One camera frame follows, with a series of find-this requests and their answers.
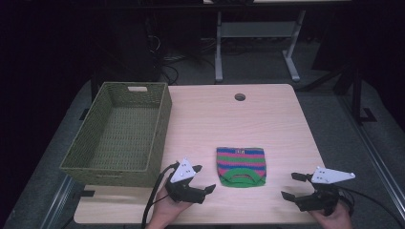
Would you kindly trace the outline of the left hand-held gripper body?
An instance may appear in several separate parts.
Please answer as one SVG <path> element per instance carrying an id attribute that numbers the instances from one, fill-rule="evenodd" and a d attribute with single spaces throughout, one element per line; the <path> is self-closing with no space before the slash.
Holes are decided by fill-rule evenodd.
<path id="1" fill-rule="evenodd" d="M 203 189 L 189 186 L 194 176 L 197 174 L 192 168 L 191 162 L 185 157 L 180 161 L 175 171 L 165 182 L 165 189 L 169 197 L 176 202 L 190 202 L 202 204 L 205 200 Z"/>

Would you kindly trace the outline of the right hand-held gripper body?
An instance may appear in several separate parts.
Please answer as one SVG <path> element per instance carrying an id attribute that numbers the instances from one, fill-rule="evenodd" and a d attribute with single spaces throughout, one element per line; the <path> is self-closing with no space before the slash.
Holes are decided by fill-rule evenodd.
<path id="1" fill-rule="evenodd" d="M 331 215 L 337 203 L 342 201 L 349 207 L 350 216 L 353 214 L 354 200 L 344 196 L 337 182 L 356 178 L 354 173 L 347 173 L 322 167 L 317 167 L 312 174 L 305 174 L 314 192 L 308 196 L 295 197 L 294 203 L 301 212 L 323 210 L 326 216 Z"/>

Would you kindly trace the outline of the striped knitted small sweater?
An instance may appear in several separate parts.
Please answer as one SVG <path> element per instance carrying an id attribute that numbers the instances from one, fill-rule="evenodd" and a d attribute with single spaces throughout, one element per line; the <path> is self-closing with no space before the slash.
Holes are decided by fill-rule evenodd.
<path id="1" fill-rule="evenodd" d="M 252 188 L 266 184 L 266 156 L 262 148 L 218 147 L 216 158 L 223 186 Z"/>

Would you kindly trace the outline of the green woven basket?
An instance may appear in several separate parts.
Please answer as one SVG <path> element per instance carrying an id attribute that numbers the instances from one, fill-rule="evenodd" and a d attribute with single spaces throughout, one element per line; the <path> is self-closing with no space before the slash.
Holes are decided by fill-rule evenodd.
<path id="1" fill-rule="evenodd" d="M 60 169 L 87 185 L 152 187 L 171 108 L 165 83 L 103 83 Z"/>

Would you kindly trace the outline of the person's right hand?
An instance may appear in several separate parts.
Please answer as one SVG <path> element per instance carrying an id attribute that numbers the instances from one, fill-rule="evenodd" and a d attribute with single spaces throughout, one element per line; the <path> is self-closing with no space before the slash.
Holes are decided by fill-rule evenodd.
<path id="1" fill-rule="evenodd" d="M 323 229 L 352 229 L 352 220 L 346 205 L 338 202 L 334 212 L 325 216 L 323 211 L 309 211 Z"/>

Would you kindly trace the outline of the person's left hand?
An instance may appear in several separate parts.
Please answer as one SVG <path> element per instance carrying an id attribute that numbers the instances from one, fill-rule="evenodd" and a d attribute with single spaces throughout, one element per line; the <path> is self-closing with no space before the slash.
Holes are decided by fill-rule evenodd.
<path id="1" fill-rule="evenodd" d="M 176 202 L 171 199 L 164 187 L 158 191 L 157 199 L 159 201 L 155 204 L 153 215 L 145 229 L 165 229 L 192 206 L 190 202 Z"/>

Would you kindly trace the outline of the black metal stand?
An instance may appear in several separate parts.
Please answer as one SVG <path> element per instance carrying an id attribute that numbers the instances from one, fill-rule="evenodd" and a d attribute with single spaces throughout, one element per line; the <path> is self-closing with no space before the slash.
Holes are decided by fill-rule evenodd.
<path id="1" fill-rule="evenodd" d="M 344 95 L 349 90 L 352 90 L 350 112 L 355 122 L 359 125 L 362 125 L 364 122 L 376 122 L 371 109 L 361 106 L 362 76 L 359 70 L 354 65 L 346 64 L 341 69 L 339 79 L 333 87 L 333 91 L 337 95 Z"/>

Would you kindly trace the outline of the dark computer tower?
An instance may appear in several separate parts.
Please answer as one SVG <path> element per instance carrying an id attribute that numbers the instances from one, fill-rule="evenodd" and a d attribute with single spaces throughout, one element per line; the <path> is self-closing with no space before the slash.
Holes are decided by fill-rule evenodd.
<path id="1" fill-rule="evenodd" d="M 147 41 L 145 25 L 134 13 L 105 13 L 95 38 L 104 54 L 105 80 L 156 82 L 159 71 Z"/>

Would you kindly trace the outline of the grey metal desk frame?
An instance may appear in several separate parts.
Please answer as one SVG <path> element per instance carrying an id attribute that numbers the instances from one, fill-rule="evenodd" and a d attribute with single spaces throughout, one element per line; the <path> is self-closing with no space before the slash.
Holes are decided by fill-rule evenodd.
<path id="1" fill-rule="evenodd" d="M 293 82 L 300 81 L 300 75 L 295 67 L 292 55 L 303 26 L 306 12 L 301 10 L 295 21 L 280 22 L 224 22 L 222 13 L 217 13 L 216 52 L 214 59 L 215 81 L 222 82 L 222 41 L 224 38 L 289 38 L 289 47 L 282 51 L 283 58 Z"/>

